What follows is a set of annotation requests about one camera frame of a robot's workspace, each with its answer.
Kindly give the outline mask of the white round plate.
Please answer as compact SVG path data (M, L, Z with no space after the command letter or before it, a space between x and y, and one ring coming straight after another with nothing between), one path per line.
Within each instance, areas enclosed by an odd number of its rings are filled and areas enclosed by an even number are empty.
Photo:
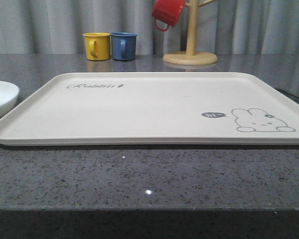
M18 94L18 86L0 81L0 118L15 106Z

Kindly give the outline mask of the beige rabbit serving tray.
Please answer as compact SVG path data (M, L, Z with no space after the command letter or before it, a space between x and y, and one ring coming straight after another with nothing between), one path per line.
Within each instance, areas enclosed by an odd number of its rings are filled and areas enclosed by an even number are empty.
M0 119L0 144L299 145L299 105L243 73L70 73Z

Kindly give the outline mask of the wooden mug tree stand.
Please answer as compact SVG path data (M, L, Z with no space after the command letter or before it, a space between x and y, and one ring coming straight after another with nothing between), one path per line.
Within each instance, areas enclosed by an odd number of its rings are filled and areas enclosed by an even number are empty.
M212 2L213 0L190 0L185 3L189 8L186 50L164 54L165 62L178 65L209 65L217 62L214 53L196 51L199 8Z

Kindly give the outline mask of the blue mug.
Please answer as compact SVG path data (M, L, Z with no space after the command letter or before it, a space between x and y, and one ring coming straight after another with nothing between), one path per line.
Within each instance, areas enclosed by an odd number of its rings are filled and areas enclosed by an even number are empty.
M129 61L136 57L137 34L130 32L112 32L112 58L114 60Z

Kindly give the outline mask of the yellow mug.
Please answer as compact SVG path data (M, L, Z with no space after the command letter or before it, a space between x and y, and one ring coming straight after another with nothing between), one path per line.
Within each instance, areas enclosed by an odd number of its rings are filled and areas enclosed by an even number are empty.
M88 60L102 61L111 58L110 33L83 33Z

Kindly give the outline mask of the red hanging mug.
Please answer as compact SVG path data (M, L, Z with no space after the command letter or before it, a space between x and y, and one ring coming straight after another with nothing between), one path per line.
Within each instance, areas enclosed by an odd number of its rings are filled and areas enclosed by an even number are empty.
M157 30L165 32L170 26L175 27L185 6L185 0L157 0L152 9L153 22ZM165 29L158 27L157 21L167 25Z

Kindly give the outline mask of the grey curtain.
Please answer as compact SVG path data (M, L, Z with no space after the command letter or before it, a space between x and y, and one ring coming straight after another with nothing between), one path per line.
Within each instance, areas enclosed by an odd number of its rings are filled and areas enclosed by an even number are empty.
M161 32L152 0L0 0L0 54L81 54L83 33L133 32L138 55L186 48L189 10ZM217 0L199 9L199 51L299 54L299 0Z

